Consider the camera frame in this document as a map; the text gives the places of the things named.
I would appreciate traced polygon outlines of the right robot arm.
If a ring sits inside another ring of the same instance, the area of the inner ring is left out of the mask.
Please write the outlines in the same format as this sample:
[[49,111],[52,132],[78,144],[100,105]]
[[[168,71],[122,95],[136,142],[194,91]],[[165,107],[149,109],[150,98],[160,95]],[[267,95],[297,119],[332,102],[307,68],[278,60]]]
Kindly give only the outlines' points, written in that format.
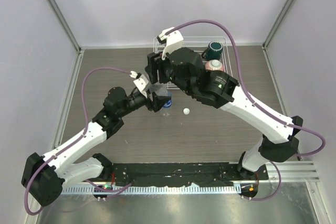
[[197,52],[183,47],[166,58],[153,52],[147,60],[145,71],[152,84],[172,82],[196,101],[227,111],[262,132],[260,141],[239,159],[237,173],[242,179],[250,179],[268,161],[282,163],[297,153],[298,130],[291,125],[302,125],[303,119],[251,102],[235,78],[220,70],[207,70]]

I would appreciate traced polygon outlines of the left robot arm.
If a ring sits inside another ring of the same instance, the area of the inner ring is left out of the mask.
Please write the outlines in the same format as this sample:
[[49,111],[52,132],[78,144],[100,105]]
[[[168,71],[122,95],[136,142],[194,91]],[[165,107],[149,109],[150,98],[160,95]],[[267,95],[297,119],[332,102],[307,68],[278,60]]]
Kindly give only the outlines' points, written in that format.
[[42,207],[46,207],[63,190],[82,181],[92,178],[107,181],[112,174],[112,163],[105,156],[98,153],[81,163],[76,163],[76,160],[115,135],[124,125],[124,116],[143,106],[157,112],[170,98],[166,92],[158,95],[156,92],[134,90],[127,95],[122,87],[110,89],[102,110],[81,132],[44,155],[33,153],[27,158],[22,177],[25,196],[32,196]]

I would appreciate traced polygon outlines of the clear unlabelled plastic bottle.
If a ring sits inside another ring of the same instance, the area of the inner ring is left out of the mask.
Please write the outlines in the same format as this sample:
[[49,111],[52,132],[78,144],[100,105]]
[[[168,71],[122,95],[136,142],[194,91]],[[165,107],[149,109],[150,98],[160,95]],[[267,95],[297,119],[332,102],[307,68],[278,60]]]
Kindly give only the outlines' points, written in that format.
[[155,92],[157,96],[168,96],[167,86],[164,83],[155,83],[150,87],[151,92]]

